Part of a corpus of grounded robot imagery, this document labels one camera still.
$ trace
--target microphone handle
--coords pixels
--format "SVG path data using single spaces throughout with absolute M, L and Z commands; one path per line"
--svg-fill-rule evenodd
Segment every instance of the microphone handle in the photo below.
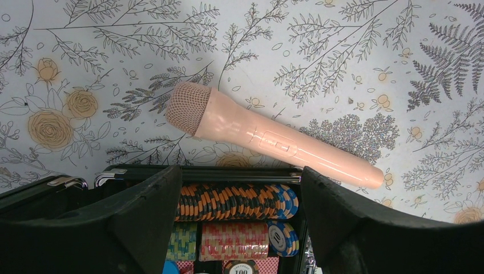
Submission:
M 384 181 L 368 161 L 249 111 L 215 88 L 195 137 L 237 144 L 358 187 L 378 188 Z

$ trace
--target pink microphone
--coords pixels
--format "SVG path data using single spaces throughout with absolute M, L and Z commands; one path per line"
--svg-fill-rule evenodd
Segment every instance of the pink microphone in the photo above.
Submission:
M 366 160 L 239 106 L 216 88 L 179 83 L 166 118 L 200 139 L 233 143 L 359 187 L 378 188 L 383 172 Z

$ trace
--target microphone grille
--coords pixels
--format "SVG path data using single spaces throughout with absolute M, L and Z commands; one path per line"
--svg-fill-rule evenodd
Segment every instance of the microphone grille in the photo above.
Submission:
M 177 84 L 165 113 L 168 123 L 194 136 L 207 107 L 210 91 L 210 87 L 201 84 Z

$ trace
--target white floral surface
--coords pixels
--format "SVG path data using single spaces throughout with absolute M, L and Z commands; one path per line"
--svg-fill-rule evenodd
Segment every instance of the white floral surface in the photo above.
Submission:
M 388 207 L 484 213 L 478 0 L 5 0 L 0 191 L 110 164 L 281 166 L 166 123 L 181 81 L 385 172 Z

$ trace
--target row of black chips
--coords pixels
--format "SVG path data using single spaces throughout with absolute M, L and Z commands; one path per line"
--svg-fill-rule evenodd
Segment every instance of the row of black chips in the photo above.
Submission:
M 175 221 L 287 219 L 283 191 L 267 184 L 183 186 Z

